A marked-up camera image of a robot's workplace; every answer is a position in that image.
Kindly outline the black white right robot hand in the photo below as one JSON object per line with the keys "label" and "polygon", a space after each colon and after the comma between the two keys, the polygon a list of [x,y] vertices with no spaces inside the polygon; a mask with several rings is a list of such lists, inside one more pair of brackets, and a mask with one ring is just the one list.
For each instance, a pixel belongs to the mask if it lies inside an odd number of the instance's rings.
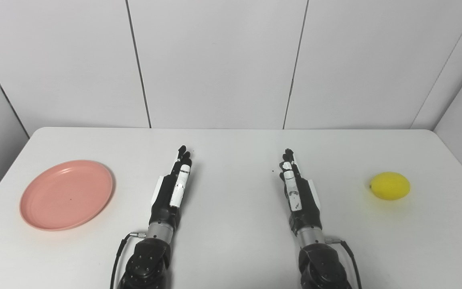
{"label": "black white right robot hand", "polygon": [[291,231],[298,236],[303,229],[322,229],[320,210],[309,181],[301,175],[293,150],[286,149],[282,158],[280,179],[284,183],[284,195],[290,209],[288,221]]}

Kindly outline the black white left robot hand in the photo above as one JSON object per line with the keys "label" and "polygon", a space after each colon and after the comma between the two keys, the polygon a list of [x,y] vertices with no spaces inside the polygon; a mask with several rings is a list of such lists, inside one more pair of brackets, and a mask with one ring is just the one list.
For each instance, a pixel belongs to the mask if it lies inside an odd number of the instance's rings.
{"label": "black white left robot hand", "polygon": [[163,176],[152,205],[149,225],[169,225],[175,232],[181,221],[181,205],[191,172],[192,160],[185,145],[180,146],[170,174]]}

